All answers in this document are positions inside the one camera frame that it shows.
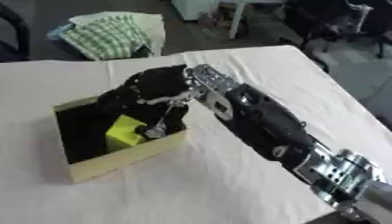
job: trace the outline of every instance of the open box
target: open box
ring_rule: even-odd
[[[113,120],[94,113],[96,99],[90,97],[53,107],[75,183],[175,149],[185,138],[186,127],[182,124],[181,131],[169,136],[109,153],[104,135]]]

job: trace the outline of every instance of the floor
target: floor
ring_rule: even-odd
[[[68,18],[99,11],[136,11],[164,16],[166,44],[164,54],[186,51],[272,46],[277,37],[297,37],[273,17],[265,14],[250,16],[251,32],[246,38],[227,40],[212,38],[195,23],[184,23],[168,1],[159,0],[0,0],[19,13],[31,27],[31,57],[34,60],[71,60],[72,57],[46,39],[46,33]],[[1,39],[13,42],[11,28],[0,23]],[[375,57],[369,40],[356,43],[333,44],[328,53],[320,51],[321,44],[313,45],[317,55],[331,67],[330,75],[348,93],[377,116],[392,122],[392,48],[385,59]]]

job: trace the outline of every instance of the office chair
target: office chair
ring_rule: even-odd
[[[384,45],[392,44],[392,41],[387,39],[385,33],[392,28],[392,1],[390,0],[356,0],[355,3],[367,4],[373,8],[369,12],[367,19],[362,28],[364,36],[371,37],[379,46],[377,57],[379,59],[384,56]]]
[[[0,62],[28,60],[30,31],[25,21],[2,3],[0,3],[0,18],[12,25],[17,36],[17,48],[0,40]]]
[[[355,9],[347,0],[292,0],[283,10],[283,22],[302,38],[298,48],[328,72],[328,65],[305,48],[313,39],[323,39],[329,44],[342,38],[342,33],[334,29],[335,24]],[[280,38],[280,42],[293,43],[287,38]]]

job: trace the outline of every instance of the white cloth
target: white cloth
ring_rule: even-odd
[[[112,62],[0,64],[0,223],[304,224],[332,209],[235,138],[196,101],[183,146],[72,185],[51,106],[98,95],[148,68],[208,63],[271,95],[334,150],[392,174],[392,135],[289,46]]]
[[[132,15],[135,24],[147,35],[147,37],[150,38],[152,48],[151,50],[153,54],[156,56],[162,55],[162,49],[165,46],[166,35],[162,15],[135,13],[127,11],[104,11],[90,15],[72,17],[69,19],[69,21],[76,25],[87,25],[97,19],[122,15]]]

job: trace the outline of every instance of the yellow sponge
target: yellow sponge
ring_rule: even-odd
[[[113,126],[106,132],[108,151],[119,151],[140,144],[145,139],[135,133],[135,128],[146,125],[132,117],[120,115]]]

